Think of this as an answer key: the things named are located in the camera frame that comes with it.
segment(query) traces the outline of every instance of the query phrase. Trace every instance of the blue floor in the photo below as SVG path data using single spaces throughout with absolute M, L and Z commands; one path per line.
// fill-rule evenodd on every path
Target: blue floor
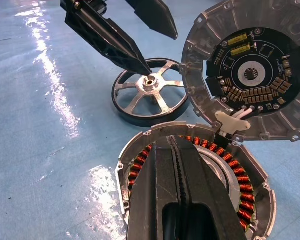
M 0 240 L 120 240 L 114 168 L 145 128 L 117 116 L 111 89 L 122 70 L 64 23 L 59 2 L 0 0 Z M 149 30 L 125 1 L 107 3 L 106 17 L 145 58 L 180 61 L 194 19 L 216 1 L 166 0 L 176 41 Z M 192 107 L 179 120 L 203 122 Z M 300 141 L 246 145 L 277 196 L 269 239 L 300 240 Z

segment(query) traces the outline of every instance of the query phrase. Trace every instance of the circuit board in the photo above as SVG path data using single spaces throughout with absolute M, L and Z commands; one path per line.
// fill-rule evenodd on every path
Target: circuit board
M 269 28 L 245 29 L 217 46 L 206 74 L 210 92 L 222 103 L 271 113 L 300 92 L 300 47 Z

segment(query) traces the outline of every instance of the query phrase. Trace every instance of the wire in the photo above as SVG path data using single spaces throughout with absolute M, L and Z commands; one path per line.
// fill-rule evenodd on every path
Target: wire
M 232 115 L 233 118 L 238 117 L 240 114 L 242 114 L 245 111 L 245 109 L 241 109 L 240 111 L 237 111 L 235 114 Z
M 236 118 L 237 119 L 242 119 L 243 117 L 249 115 L 250 113 L 252 113 L 253 110 L 252 108 L 249 108 L 248 110 L 244 111 L 243 113 L 241 113 L 239 116 L 237 116 Z

